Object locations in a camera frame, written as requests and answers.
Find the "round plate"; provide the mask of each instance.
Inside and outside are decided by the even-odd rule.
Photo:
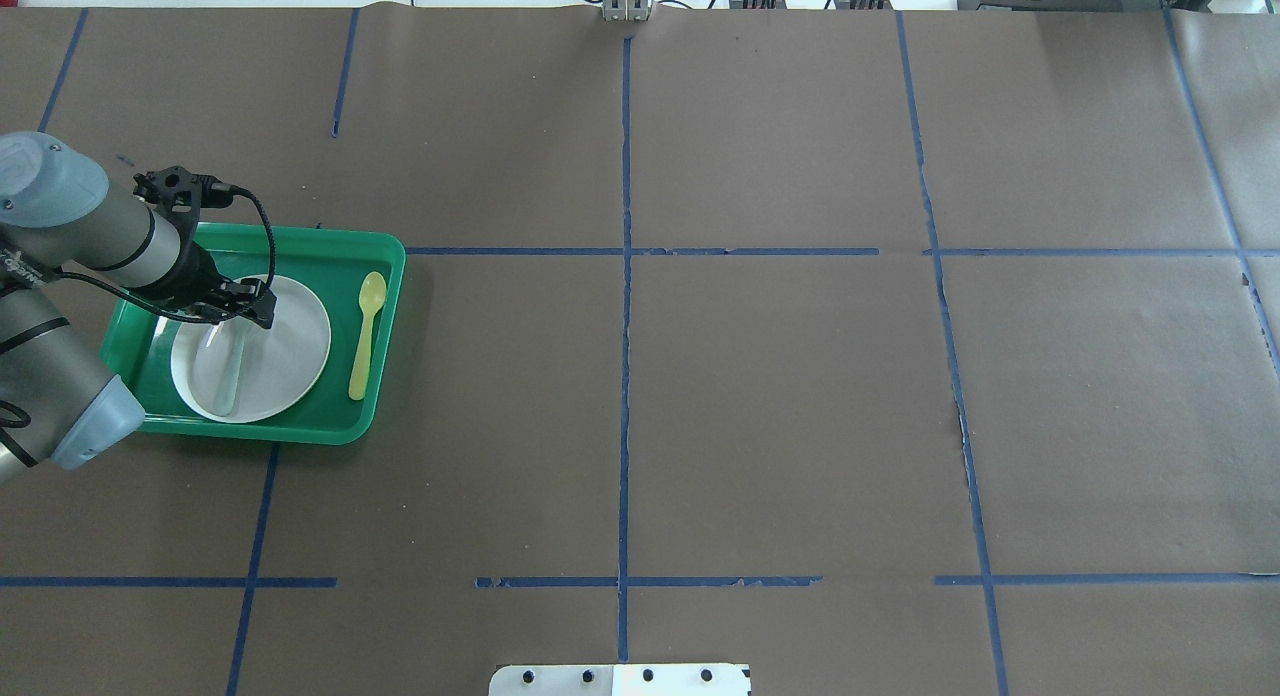
[[[255,278],[266,278],[259,275]],[[169,371],[178,395],[197,415],[220,423],[251,423],[288,409],[307,395],[329,361],[329,312],[319,296],[292,278],[275,276],[275,322],[270,330],[246,319],[210,326],[183,322],[173,340]],[[236,406],[212,415],[211,403],[225,377],[236,330],[246,331]]]

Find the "spoon handle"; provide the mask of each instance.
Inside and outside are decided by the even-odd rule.
[[[351,400],[364,400],[365,389],[369,386],[369,363],[372,358],[374,345],[374,313],[365,310],[365,320],[360,324],[360,342],[356,345],[356,363],[351,367],[351,383],[347,386],[347,395]]]

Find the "green tray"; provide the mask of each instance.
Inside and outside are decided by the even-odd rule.
[[[196,242],[209,249],[229,278],[266,273],[266,239],[261,226],[201,223]],[[275,228],[276,273],[306,283],[329,312],[333,345],[320,380],[302,400],[271,418],[252,423],[219,423],[187,408],[173,386],[169,353],[178,322],[160,319],[120,301],[115,307],[102,360],[120,374],[147,417],[141,431],[186,432],[192,436],[255,438],[291,444],[349,444],[374,421],[387,363],[396,303],[404,280],[404,247],[388,234],[333,232],[320,228]],[[356,357],[361,281],[370,271],[387,278],[387,304],[374,322],[374,358],[364,400],[347,397]]]

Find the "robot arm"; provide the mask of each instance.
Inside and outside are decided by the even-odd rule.
[[[201,209],[236,196],[260,212],[261,203],[183,168],[134,180],[131,193],[51,136],[0,136],[0,482],[46,459],[76,468],[142,423],[120,377],[40,292],[59,278],[111,287],[63,264],[92,269],[116,294],[177,321],[271,326],[270,278],[229,280],[195,242]],[[274,253],[269,226],[268,239]]]

